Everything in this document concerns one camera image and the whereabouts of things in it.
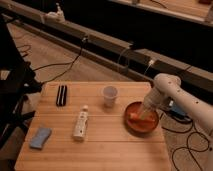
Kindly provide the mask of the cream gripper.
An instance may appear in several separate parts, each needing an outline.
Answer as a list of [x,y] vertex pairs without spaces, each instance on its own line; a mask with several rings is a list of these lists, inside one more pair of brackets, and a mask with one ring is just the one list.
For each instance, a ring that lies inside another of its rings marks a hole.
[[142,119],[145,120],[148,116],[151,116],[154,113],[154,109],[151,107],[146,107],[144,104],[141,104],[138,109],[138,114],[142,115]]

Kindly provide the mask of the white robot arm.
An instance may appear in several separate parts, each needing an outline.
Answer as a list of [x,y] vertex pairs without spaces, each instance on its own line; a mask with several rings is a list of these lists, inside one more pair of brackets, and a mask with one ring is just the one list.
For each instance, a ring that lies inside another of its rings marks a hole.
[[144,97],[138,113],[141,119],[148,116],[148,112],[168,104],[172,99],[185,113],[187,113],[200,127],[213,137],[213,106],[191,95],[180,87],[178,76],[161,73],[154,77],[154,87]]

